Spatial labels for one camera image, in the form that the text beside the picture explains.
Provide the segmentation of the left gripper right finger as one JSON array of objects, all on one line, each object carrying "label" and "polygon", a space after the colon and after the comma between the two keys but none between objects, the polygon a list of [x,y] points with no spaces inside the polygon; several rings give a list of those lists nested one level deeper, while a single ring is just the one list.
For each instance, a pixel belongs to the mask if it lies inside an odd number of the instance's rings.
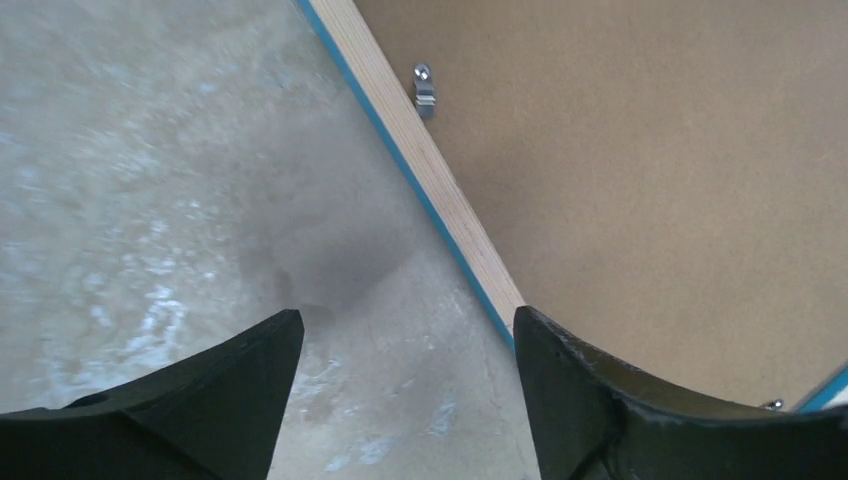
[{"label": "left gripper right finger", "polygon": [[516,360],[544,479],[843,479],[847,410],[786,413],[651,375],[530,306]]}]

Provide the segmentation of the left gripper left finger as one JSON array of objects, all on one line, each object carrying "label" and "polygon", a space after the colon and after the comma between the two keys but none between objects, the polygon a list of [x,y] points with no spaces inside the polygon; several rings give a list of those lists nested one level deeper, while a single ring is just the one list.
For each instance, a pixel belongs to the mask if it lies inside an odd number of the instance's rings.
[{"label": "left gripper left finger", "polygon": [[264,479],[304,325],[283,310],[231,339],[57,408],[1,417],[5,479]]}]

